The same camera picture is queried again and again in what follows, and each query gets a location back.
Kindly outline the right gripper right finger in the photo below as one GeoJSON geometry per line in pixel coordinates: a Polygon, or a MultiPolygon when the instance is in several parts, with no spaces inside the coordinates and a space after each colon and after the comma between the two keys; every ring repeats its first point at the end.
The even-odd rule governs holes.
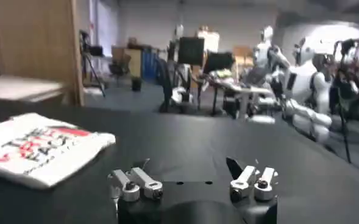
{"type": "Polygon", "coordinates": [[[230,198],[241,201],[254,193],[257,201],[270,201],[274,198],[274,185],[279,173],[272,167],[265,167],[261,173],[255,166],[242,168],[239,162],[227,157],[226,164],[233,180],[230,182],[230,198]]]}

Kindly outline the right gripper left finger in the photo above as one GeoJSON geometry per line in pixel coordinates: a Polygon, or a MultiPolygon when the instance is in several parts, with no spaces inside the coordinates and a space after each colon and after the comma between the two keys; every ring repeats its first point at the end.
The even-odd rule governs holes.
{"type": "Polygon", "coordinates": [[[154,180],[140,167],[133,167],[127,172],[113,170],[107,177],[113,198],[136,202],[141,196],[151,200],[159,200],[163,196],[162,182],[154,180]]]}

